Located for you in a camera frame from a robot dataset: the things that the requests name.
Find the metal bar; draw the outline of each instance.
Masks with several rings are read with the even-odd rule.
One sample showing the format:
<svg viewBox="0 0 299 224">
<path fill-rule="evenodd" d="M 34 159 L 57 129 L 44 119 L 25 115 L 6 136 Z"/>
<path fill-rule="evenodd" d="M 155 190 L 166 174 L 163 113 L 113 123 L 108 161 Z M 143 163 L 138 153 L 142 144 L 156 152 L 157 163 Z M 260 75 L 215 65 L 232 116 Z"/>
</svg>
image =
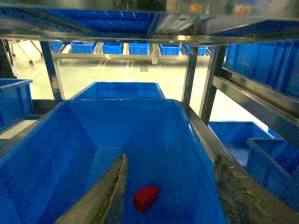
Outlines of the metal bar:
<svg viewBox="0 0 299 224">
<path fill-rule="evenodd" d="M 15 78 L 13 64 L 10 58 L 9 45 L 6 40 L 0 41 L 0 78 Z"/>
<path fill-rule="evenodd" d="M 184 108 L 187 108 L 190 104 L 191 93 L 194 81 L 194 75 L 196 70 L 196 62 L 198 56 L 198 47 L 191 47 L 190 56 L 188 57 L 188 64 L 185 73 L 184 89 L 182 96 L 182 104 Z"/>
<path fill-rule="evenodd" d="M 241 74 L 223 67 L 221 77 L 246 89 L 258 97 L 272 103 L 280 109 L 299 118 L 299 99 L 286 96 L 270 87 L 264 86 L 258 82 L 252 81 Z"/>
<path fill-rule="evenodd" d="M 231 155 L 231 153 L 215 136 L 215 134 L 208 128 L 203 120 L 201 120 L 197 116 L 192 108 L 188 106 L 185 111 L 211 160 L 214 162 L 216 157 L 221 154 L 232 161 L 234 164 L 238 164 L 237 160 Z"/>
<path fill-rule="evenodd" d="M 86 41 L 86 42 L 134 42 L 134 43 L 171 43 L 189 45 L 215 45 L 230 43 L 251 43 L 258 42 L 258 38 L 252 37 L 225 37 L 208 35 L 147 35 L 127 33 L 75 33 L 75 32 L 54 32 L 39 30 L 0 30 L 0 38 L 8 39 L 30 39 L 40 41 L 61 40 L 65 42 Z"/>
<path fill-rule="evenodd" d="M 214 76 L 213 85 L 299 148 L 298 118 L 222 77 Z"/>
<path fill-rule="evenodd" d="M 216 46 L 207 68 L 206 82 L 200 104 L 199 117 L 208 125 L 217 89 L 212 85 L 214 75 L 221 74 L 226 45 Z"/>
<path fill-rule="evenodd" d="M 74 54 L 52 53 L 55 59 L 129 59 L 129 60 L 152 60 L 151 55 L 118 55 L 118 54 Z"/>
<path fill-rule="evenodd" d="M 35 49 L 41 54 L 41 56 L 43 56 L 43 53 L 41 52 L 41 50 L 36 46 L 36 44 L 33 41 L 30 41 L 32 43 L 32 45 L 35 47 Z"/>
<path fill-rule="evenodd" d="M 57 61 L 53 60 L 49 42 L 41 41 L 41 47 L 43 51 L 43 57 L 46 63 L 54 99 L 56 103 L 60 103 L 64 98 L 64 92 L 59 75 Z"/>
</svg>

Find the metal rail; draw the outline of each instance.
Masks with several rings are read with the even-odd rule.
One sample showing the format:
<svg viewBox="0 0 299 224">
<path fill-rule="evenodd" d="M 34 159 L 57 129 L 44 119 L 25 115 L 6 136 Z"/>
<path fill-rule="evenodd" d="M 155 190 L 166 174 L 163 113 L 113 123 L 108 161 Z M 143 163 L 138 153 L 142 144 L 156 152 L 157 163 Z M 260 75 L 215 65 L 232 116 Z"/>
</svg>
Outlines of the metal rail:
<svg viewBox="0 0 299 224">
<path fill-rule="evenodd" d="M 225 78 L 214 76 L 213 85 L 299 148 L 298 118 Z"/>
</svg>

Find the metal shelf frame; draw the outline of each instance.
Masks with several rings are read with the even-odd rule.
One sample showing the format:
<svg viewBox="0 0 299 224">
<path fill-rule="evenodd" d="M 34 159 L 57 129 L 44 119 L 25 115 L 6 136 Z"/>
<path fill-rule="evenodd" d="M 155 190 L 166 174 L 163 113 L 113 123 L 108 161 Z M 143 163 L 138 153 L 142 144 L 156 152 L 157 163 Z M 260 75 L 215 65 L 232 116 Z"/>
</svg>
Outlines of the metal shelf frame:
<svg viewBox="0 0 299 224">
<path fill-rule="evenodd" d="M 152 61 L 153 65 L 157 65 L 158 61 L 187 61 L 188 56 L 181 52 L 178 56 L 173 55 L 161 55 L 161 51 L 158 44 L 151 44 L 149 55 L 130 55 L 128 51 L 128 44 L 123 44 L 123 54 L 104 54 L 101 43 L 97 43 L 92 54 L 77 54 L 77 53 L 62 53 L 64 47 L 60 49 L 58 53 L 52 52 L 53 59 L 105 59 L 105 60 L 137 60 L 137 61 Z M 197 61 L 209 62 L 209 56 L 199 56 Z"/>
<path fill-rule="evenodd" d="M 183 6 L 189 2 L 187 0 L 164 1 L 169 3 L 175 2 L 175 4 L 166 4 L 163 9 L 157 9 L 157 6 L 152 7 L 150 4 L 148 4 L 147 8 L 140 9 L 136 5 L 136 8 L 131 9 L 132 11 L 159 11 L 159 13 L 157 13 L 158 16 L 155 17 L 157 18 L 155 23 L 159 24 L 159 26 L 155 29 L 151 26 L 150 30 L 144 34 L 97 32 L 96 30 L 90 30 L 72 21 L 64 21 L 63 18 L 59 18 L 58 16 L 47 15 L 46 13 L 37 12 L 35 10 L 35 8 L 49 7 L 115 10 L 115 5 L 111 4 L 110 7 L 105 8 L 106 6 L 103 5 L 103 1 L 100 0 L 92 0 L 90 4 L 87 4 L 87 7 L 79 0 L 69 1 L 69 3 L 65 1 L 58 2 L 59 4 L 55 5 L 56 1 L 37 0 L 31 3 L 22 0 L 0 0 L 1 7 L 19 7 L 16 8 L 16 12 L 19 14 L 14 14 L 10 17 L 7 11 L 0 12 L 0 16 L 2 16 L 0 17 L 0 21 L 1 19 L 4 21 L 2 21 L 2 24 L 5 25 L 6 21 L 10 22 L 8 23 L 7 29 L 0 28 L 0 38 L 41 41 L 55 100 L 34 100 L 33 103 L 36 114 L 47 113 L 64 99 L 60 75 L 57 69 L 57 60 L 63 58 L 131 59 L 149 60 L 152 61 L 153 64 L 157 64 L 159 60 L 186 60 L 187 68 L 185 72 L 182 105 L 212 161 L 221 154 L 238 166 L 236 159 L 208 127 L 215 95 L 218 90 L 233 99 L 279 135 L 299 148 L 299 100 L 249 80 L 223 66 L 227 44 L 270 42 L 299 38 L 299 4 L 297 0 L 281 1 L 287 4 L 283 7 L 278 4 L 279 1 L 277 0 L 252 1 L 255 3 L 250 6 L 250 9 L 255 10 L 251 10 L 251 12 L 248 12 L 249 14 L 239 15 L 238 17 L 233 15 L 233 10 L 228 12 L 227 3 L 233 1 L 227 0 L 217 1 L 218 5 L 213 4 L 214 0 L 206 1 L 213 6 L 210 10 L 215 10 L 212 15 L 208 15 L 208 17 L 204 13 L 189 13 L 189 9 L 187 9 L 187 12 L 179 10 L 178 6 Z M 22 22 L 22 16 L 30 18 L 31 20 L 29 21 L 28 19 Z M 186 24 L 190 24 L 190 26 L 187 27 L 190 29 L 185 29 Z M 98 52 L 89 55 L 56 54 L 51 52 L 48 42 L 56 40 L 66 42 L 146 42 L 152 44 L 152 48 L 151 55 L 149 56 L 133 56 L 128 54 L 104 55 L 101 53 L 98 54 Z M 191 45 L 190 56 L 161 56 L 158 47 L 159 43 Z M 190 107 L 190 99 L 196 62 L 198 60 L 199 45 L 215 45 L 215 50 L 211 53 L 209 59 L 204 94 L 200 111 L 197 115 Z M 36 123 L 27 128 L 25 132 L 21 132 L 9 144 L 13 144 L 13 142 L 22 139 L 35 125 Z"/>
</svg>

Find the metal shelf rack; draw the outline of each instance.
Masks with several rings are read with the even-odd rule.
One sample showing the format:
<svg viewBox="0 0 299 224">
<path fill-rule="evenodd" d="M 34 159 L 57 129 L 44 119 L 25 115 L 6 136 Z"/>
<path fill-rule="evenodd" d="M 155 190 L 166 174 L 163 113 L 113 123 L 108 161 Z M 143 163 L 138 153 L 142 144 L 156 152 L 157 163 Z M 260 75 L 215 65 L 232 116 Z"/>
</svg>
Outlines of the metal shelf rack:
<svg viewBox="0 0 299 224">
<path fill-rule="evenodd" d="M 159 56 L 157 44 L 192 45 L 187 60 L 182 104 L 212 161 L 222 154 L 237 165 L 237 161 L 208 127 L 217 90 L 225 93 L 262 122 L 299 148 L 299 101 L 264 85 L 244 78 L 223 67 L 227 44 L 270 42 L 299 39 L 299 4 L 297 0 L 188 0 L 155 1 L 23 1 L 0 0 L 0 38 L 40 40 L 55 101 L 35 100 L 35 113 L 46 113 L 63 101 L 57 59 L 84 58 L 84 55 L 52 54 L 48 41 L 86 42 L 147 42 L 152 44 L 152 55 L 144 56 L 156 64 L 169 60 Z M 83 22 L 68 13 L 56 14 L 49 8 L 84 10 L 94 16 Z M 147 30 L 119 21 L 140 22 L 150 18 Z M 98 20 L 103 26 L 90 25 Z M 216 45 L 208 65 L 204 94 L 199 114 L 190 107 L 194 73 L 199 45 Z M 89 55 L 96 59 L 140 59 L 128 55 Z"/>
<path fill-rule="evenodd" d="M 52 52 L 53 59 L 105 59 L 105 60 L 137 60 L 137 61 L 152 61 L 153 65 L 157 65 L 158 61 L 178 61 L 185 62 L 188 59 L 186 53 L 180 52 L 178 56 L 161 55 L 158 44 L 150 45 L 149 55 L 130 55 L 128 51 L 128 44 L 123 44 L 123 54 L 104 54 L 102 43 L 97 43 L 92 54 L 76 54 L 76 53 L 62 53 L 65 46 L 63 46 L 58 53 Z M 197 61 L 209 62 L 210 57 L 199 56 Z"/>
</svg>

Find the metal beam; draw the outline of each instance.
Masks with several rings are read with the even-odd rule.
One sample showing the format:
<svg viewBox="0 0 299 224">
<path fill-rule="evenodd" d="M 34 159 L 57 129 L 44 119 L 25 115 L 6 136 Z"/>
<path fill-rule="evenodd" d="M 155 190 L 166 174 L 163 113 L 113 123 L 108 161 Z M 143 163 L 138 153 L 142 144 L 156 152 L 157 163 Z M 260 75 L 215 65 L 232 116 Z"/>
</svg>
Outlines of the metal beam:
<svg viewBox="0 0 299 224">
<path fill-rule="evenodd" d="M 174 13 L 184 15 L 202 15 L 206 11 L 212 16 L 225 18 L 269 18 L 269 19 L 298 19 L 297 0 L 0 0 L 0 6 L 27 8 L 65 8 L 88 10 L 127 10 L 127 11 L 159 11 L 163 14 Z"/>
<path fill-rule="evenodd" d="M 298 118 L 222 77 L 214 76 L 213 85 L 299 148 Z"/>
<path fill-rule="evenodd" d="M 166 43 L 166 44 L 189 44 L 189 45 L 215 45 L 230 43 L 251 43 L 258 41 L 252 37 L 218 37 L 208 35 L 147 35 L 147 34 L 121 34 L 121 33 L 66 33 L 39 30 L 0 30 L 0 38 L 7 39 L 30 39 L 40 41 L 61 40 L 86 41 L 86 42 L 134 42 L 134 43 Z"/>
<path fill-rule="evenodd" d="M 190 55 L 188 56 L 188 64 L 185 73 L 184 89 L 182 96 L 182 104 L 184 108 L 190 105 L 191 93 L 196 70 L 196 62 L 198 56 L 198 47 L 191 47 Z"/>
<path fill-rule="evenodd" d="M 42 47 L 43 57 L 46 63 L 46 68 L 48 71 L 54 99 L 58 104 L 65 98 L 64 98 L 64 92 L 63 92 L 62 83 L 59 75 L 57 61 L 53 60 L 49 42 L 41 41 L 41 47 Z"/>
<path fill-rule="evenodd" d="M 203 143 L 208 155 L 214 162 L 216 157 L 221 154 L 232 161 L 234 164 L 238 164 L 238 161 L 231 155 L 221 141 L 215 136 L 215 134 L 208 128 L 208 126 L 201 120 L 191 107 L 186 108 L 186 113 L 190 119 L 197 135 Z"/>
<path fill-rule="evenodd" d="M 299 118 L 299 99 L 286 96 L 241 74 L 223 67 L 221 77 Z"/>
<path fill-rule="evenodd" d="M 217 91 L 217 89 L 212 85 L 213 78 L 215 75 L 221 74 L 226 48 L 226 45 L 215 47 L 215 50 L 211 54 L 209 66 L 207 68 L 206 82 L 199 110 L 199 117 L 206 125 L 208 125 L 211 117 Z"/>
</svg>

